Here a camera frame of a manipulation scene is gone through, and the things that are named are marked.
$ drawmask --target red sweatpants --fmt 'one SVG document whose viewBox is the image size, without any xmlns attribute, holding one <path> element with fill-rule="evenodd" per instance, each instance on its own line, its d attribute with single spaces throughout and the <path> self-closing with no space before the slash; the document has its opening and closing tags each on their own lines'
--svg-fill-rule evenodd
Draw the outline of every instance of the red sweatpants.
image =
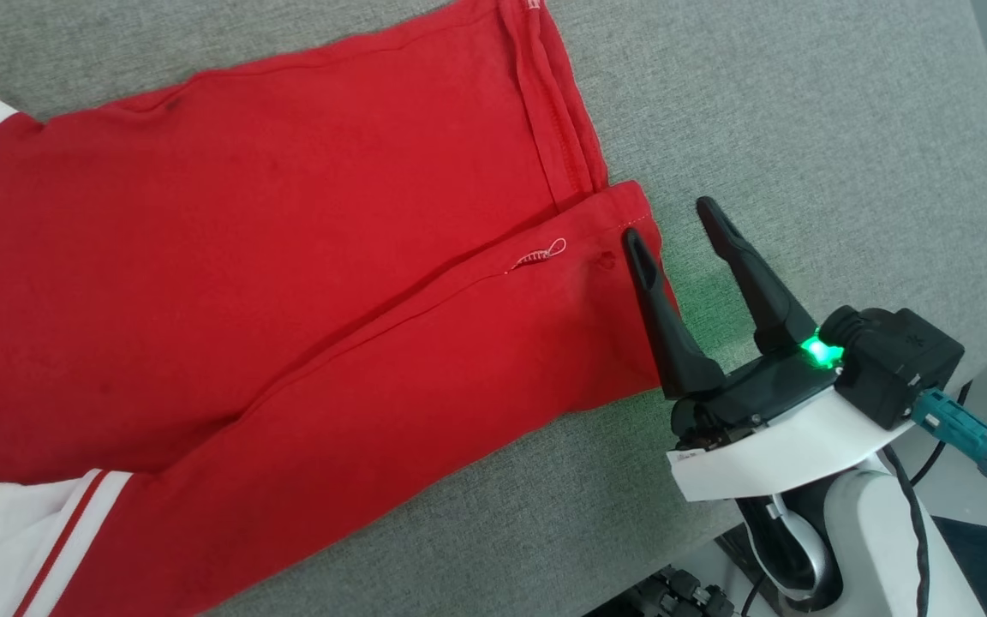
<svg viewBox="0 0 987 617">
<path fill-rule="evenodd" d="M 0 482 L 130 473 L 52 614 L 200 612 L 655 386 L 631 224 L 534 0 L 5 117 Z"/>
</svg>

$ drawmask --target gray upholstered table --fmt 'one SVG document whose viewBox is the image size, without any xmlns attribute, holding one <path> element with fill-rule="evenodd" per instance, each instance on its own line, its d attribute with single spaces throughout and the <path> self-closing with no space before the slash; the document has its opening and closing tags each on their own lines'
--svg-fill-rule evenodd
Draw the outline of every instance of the gray upholstered table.
<svg viewBox="0 0 987 617">
<path fill-rule="evenodd" d="M 386 27 L 439 0 L 0 0 L 0 98 L 36 117 Z M 692 331 L 751 319 L 713 195 L 822 319 L 909 306 L 987 363 L 987 58 L 967 0 L 555 0 L 613 180 L 646 188 Z M 651 393 L 567 417 L 216 614 L 581 614 L 738 522 L 667 476 Z"/>
</svg>

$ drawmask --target teal connector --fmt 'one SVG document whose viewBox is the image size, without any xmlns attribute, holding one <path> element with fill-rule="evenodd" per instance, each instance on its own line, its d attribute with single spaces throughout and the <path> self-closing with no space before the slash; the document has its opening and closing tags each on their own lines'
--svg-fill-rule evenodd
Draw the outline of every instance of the teal connector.
<svg viewBox="0 0 987 617">
<path fill-rule="evenodd" d="M 957 404 L 954 398 L 934 387 L 925 390 L 912 407 L 910 417 L 936 439 L 955 446 L 970 457 L 987 477 L 987 424 Z"/>
</svg>

